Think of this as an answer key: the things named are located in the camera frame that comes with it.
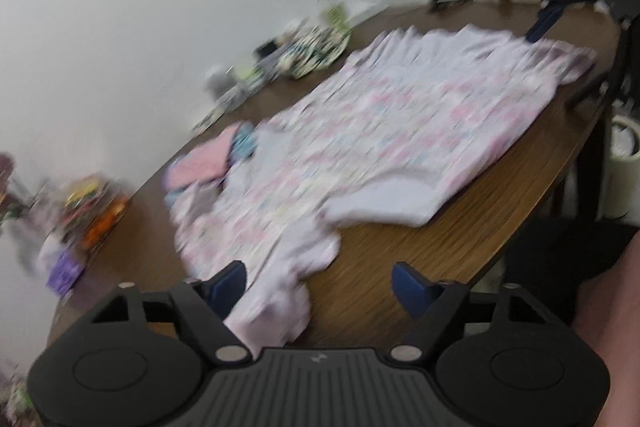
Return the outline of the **pink floral dress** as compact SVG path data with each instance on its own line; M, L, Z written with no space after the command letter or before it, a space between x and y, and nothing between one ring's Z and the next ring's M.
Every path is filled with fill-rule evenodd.
M252 156L169 208L186 271L206 280L243 262L227 326L253 353L289 343L308 325L305 282L336 258L340 225L426 225L595 61L592 49L471 25L378 35L253 124Z

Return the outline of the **pink blue purple garment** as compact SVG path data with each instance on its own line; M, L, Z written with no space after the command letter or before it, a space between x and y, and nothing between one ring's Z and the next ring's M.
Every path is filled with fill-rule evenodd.
M163 177L165 205L172 207L193 184L219 183L231 167L252 156L257 148L254 131L254 126L248 121L230 124L216 138L175 159Z

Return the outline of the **plastic bag of snacks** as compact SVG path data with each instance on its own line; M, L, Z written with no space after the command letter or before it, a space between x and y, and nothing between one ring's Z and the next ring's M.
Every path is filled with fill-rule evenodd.
M32 217L43 233L38 261L52 261L67 248L92 254L128 206L125 187L99 173L63 185L44 184L32 204Z

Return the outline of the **purple tissue box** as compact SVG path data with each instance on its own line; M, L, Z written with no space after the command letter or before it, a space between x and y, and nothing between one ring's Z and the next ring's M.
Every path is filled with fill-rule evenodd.
M85 272L85 267L85 261L73 251L62 251L49 274L47 288L58 297L64 297Z

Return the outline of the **white round robot toy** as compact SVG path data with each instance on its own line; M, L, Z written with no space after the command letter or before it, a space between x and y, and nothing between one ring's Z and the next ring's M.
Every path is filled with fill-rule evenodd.
M229 107L238 101L240 94L238 83L230 68L213 66L206 74L206 91L212 100L221 106Z

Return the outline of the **dried pink flower bouquet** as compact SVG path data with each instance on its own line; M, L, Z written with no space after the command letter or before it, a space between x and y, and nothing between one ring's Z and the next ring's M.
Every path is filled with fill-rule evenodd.
M21 225L34 229L35 196L14 176L15 160L6 152L1 153L1 225Z

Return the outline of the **cream green floral cloth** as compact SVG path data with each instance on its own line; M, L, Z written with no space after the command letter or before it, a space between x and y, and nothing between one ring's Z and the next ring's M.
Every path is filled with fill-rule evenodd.
M330 67L346 50L352 32L345 28L311 27L299 32L277 62L277 73L303 78Z

